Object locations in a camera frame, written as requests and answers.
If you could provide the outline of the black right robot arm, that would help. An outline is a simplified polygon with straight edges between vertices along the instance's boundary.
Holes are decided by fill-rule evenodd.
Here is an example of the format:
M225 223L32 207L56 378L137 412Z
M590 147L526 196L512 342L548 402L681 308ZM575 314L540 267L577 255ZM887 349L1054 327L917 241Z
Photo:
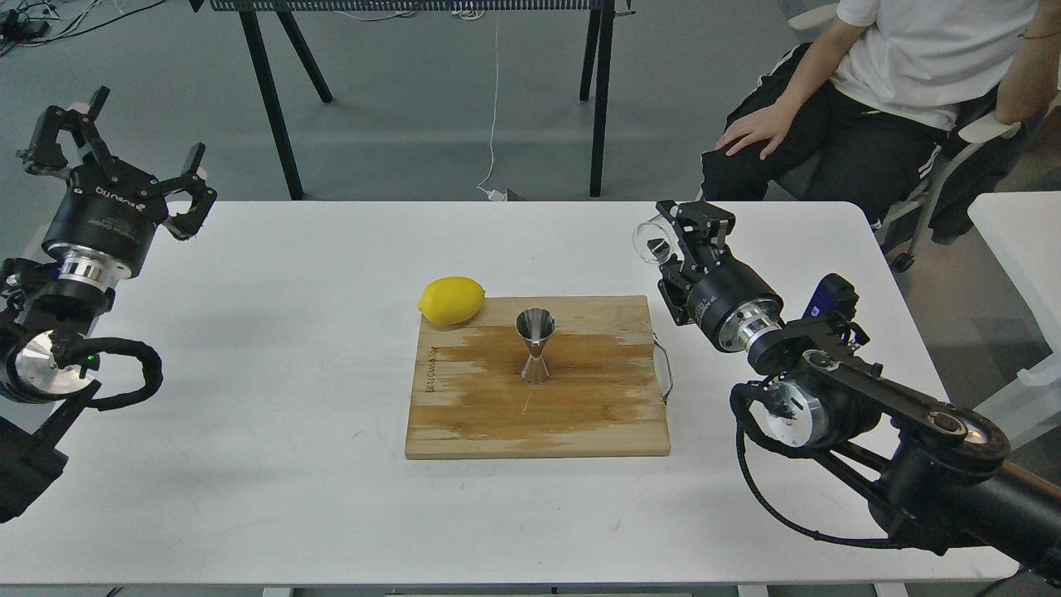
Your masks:
M820 279L804 314L782 318L783 299L736 258L730 211L706 201L658 201L634 231L641 260L675 324L695 324L713 347L744 354L755 381L733 386L740 471L764 509L746 442L811 460L867 501L882 539L845 539L785 525L816 541L944 555L989 546L1051 585L1060 575L1059 488L1009 462L1010 442L992 420L891 381L857 349L859 302L838 274Z

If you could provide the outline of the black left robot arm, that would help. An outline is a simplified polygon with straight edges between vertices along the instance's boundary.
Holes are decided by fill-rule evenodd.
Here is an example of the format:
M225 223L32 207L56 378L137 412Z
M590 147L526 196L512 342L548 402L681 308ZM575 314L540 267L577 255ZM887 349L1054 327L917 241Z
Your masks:
M216 192L201 170L204 144L169 180L114 156L95 128L109 88L89 103L46 107L20 151L33 175L65 181L65 196L44 235L48 262L2 264L2 396L56 404L38 431L4 420L1 517L20 517L56 481L68 458L57 449L80 412L143 403L162 385L162 359L145 343L91 337L114 308L116 286L140 275L159 227L194 238Z

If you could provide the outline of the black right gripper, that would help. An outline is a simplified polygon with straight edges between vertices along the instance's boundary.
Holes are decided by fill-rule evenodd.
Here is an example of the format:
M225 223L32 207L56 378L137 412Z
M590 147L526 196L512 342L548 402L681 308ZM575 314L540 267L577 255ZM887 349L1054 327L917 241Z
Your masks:
M677 326L696 324L721 352L749 352L759 336L783 328L783 301L753 268L733 257L730 211L708 201L658 201L663 265L659 294Z

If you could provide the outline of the person's right hand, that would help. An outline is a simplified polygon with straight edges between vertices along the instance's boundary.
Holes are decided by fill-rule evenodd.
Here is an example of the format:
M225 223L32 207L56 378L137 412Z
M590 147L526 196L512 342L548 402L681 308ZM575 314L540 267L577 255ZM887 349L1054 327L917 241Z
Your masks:
M766 160L781 146L799 109L799 104L778 99L772 105L740 117L729 124L714 148L721 150L724 155L732 158L743 150L762 144L758 150L758 159Z

